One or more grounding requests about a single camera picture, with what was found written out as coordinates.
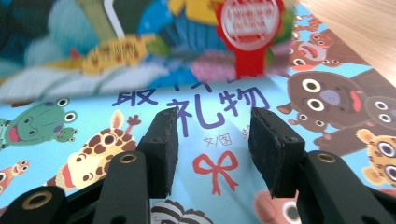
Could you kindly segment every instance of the wooden table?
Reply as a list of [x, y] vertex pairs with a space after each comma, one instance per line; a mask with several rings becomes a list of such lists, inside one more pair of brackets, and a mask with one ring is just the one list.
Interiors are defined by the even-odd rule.
[[300, 0], [396, 86], [395, 0]]

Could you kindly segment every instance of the red bow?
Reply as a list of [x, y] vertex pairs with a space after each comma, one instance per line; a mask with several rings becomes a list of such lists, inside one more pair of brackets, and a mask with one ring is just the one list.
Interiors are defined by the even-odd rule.
[[[229, 157], [231, 160], [231, 165], [229, 166], [221, 166], [223, 161]], [[205, 161], [206, 164], [208, 164], [212, 169], [204, 169], [200, 166], [201, 161]], [[212, 194], [217, 193], [220, 195], [220, 187], [219, 187], [219, 180], [218, 180], [218, 175], [221, 173], [225, 180], [227, 181], [228, 185], [231, 187], [233, 191], [235, 191], [235, 187], [238, 186], [238, 183], [233, 181], [230, 176], [226, 173], [226, 171], [231, 171], [238, 167], [238, 160], [236, 159], [235, 155], [231, 151], [226, 151], [224, 152], [220, 158], [218, 159], [218, 165], [215, 165], [212, 160], [206, 155], [206, 154], [201, 154], [199, 157], [195, 158], [195, 160], [192, 162], [192, 165], [194, 167], [194, 171], [197, 174], [200, 175], [208, 175], [210, 173], [213, 173], [212, 176], [212, 182], [213, 182], [213, 190]]]

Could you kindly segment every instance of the red badge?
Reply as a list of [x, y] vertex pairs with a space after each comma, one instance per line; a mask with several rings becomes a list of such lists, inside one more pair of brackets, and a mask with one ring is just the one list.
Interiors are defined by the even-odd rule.
[[226, 0], [217, 11], [218, 34], [235, 53], [241, 76], [264, 73], [265, 52], [281, 27], [282, 0]]

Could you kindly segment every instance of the red ribbon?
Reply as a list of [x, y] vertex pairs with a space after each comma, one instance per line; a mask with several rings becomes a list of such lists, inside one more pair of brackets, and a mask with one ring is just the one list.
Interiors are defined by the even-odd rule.
[[[222, 166], [222, 163], [226, 158], [230, 158], [231, 160], [231, 165], [228, 166]], [[207, 165], [209, 165], [212, 169], [204, 169], [200, 166], [201, 161], [206, 162]], [[227, 181], [228, 185], [231, 187], [233, 191], [235, 191], [235, 187], [238, 186], [238, 183], [233, 181], [230, 176], [227, 174], [226, 171], [231, 171], [234, 170], [236, 167], [238, 167], [238, 160], [236, 159], [235, 155], [231, 151], [226, 151], [224, 152], [220, 158], [218, 159], [218, 164], [215, 165], [212, 160], [206, 155], [206, 154], [201, 154], [199, 157], [195, 158], [195, 160], [192, 163], [194, 167], [194, 171], [197, 174], [200, 175], [208, 175], [210, 173], [213, 173], [212, 175], [212, 182], [213, 182], [213, 190], [212, 194], [217, 193], [218, 195], [221, 194], [220, 187], [219, 187], [219, 174], [222, 174]]]

